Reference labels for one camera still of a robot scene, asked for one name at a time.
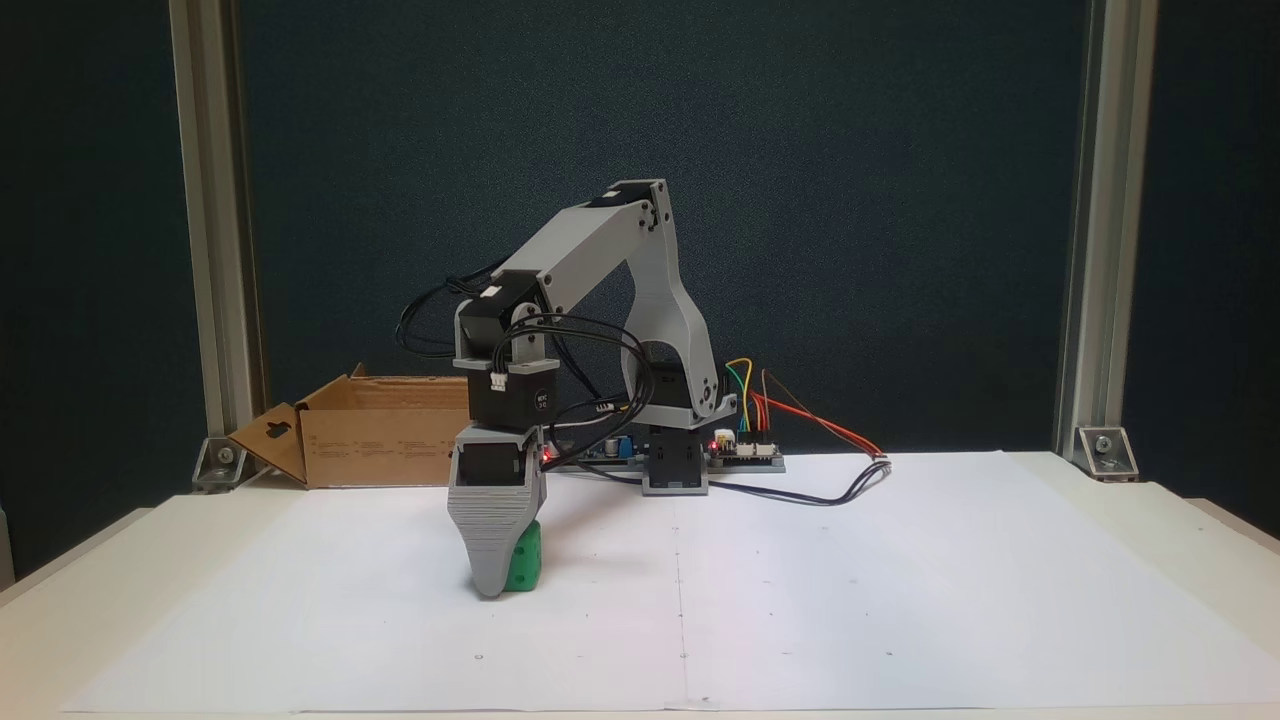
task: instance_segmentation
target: aluminum frame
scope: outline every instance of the aluminum frame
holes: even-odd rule
[[[264,410],[236,0],[169,0],[209,437]]]
[[[1080,427],[1120,425],[1157,0],[1089,5],[1055,451]]]
[[[0,591],[12,587],[17,579],[13,573],[13,548],[9,546],[9,520],[4,507],[0,507]]]

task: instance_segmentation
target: green cube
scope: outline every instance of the green cube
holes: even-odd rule
[[[511,551],[511,569],[507,570],[507,592],[529,592],[538,587],[543,573],[543,527],[534,520],[516,541]]]

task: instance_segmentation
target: open cardboard box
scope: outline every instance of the open cardboard box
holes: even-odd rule
[[[369,377],[364,364],[230,439],[308,488],[447,486],[467,380]]]

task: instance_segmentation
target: gray robotic arm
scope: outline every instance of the gray robotic arm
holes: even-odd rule
[[[733,413],[737,398],[721,392],[707,322],[680,279],[666,181],[618,182],[589,202],[561,210],[456,314],[454,366],[467,372],[472,423],[454,447],[449,514],[485,596],[502,592],[511,552],[545,498],[543,427],[556,418],[559,361],[545,356],[544,333],[513,342],[507,332],[534,314],[570,313],[622,263],[636,293],[626,329],[641,343],[669,346],[678,357],[662,366],[663,392],[635,419],[652,427],[643,489],[707,492],[696,428]],[[504,373],[493,372],[495,350],[508,351],[504,342],[511,359]],[[639,361],[620,352],[634,398]]]

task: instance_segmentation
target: table surface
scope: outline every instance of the table surface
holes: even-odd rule
[[[1156,483],[1096,483],[1050,452],[1010,454],[1119,542],[1280,657],[1280,555]],[[56,717],[58,708],[159,618],[229,564],[303,491],[259,480],[221,496],[179,496],[106,532],[96,547],[0,594],[0,717]],[[413,717],[449,720],[439,712]],[[524,714],[465,714],[466,720]],[[579,719],[582,714],[572,714]],[[636,714],[596,714],[636,715]],[[796,712],[751,714],[771,719]],[[1280,705],[1053,710],[892,710],[806,712],[805,717],[937,719],[1262,719]],[[358,717],[360,715],[343,715]],[[99,715],[205,717],[196,715]],[[225,715],[207,716],[225,720]],[[385,720],[388,714],[365,717]]]

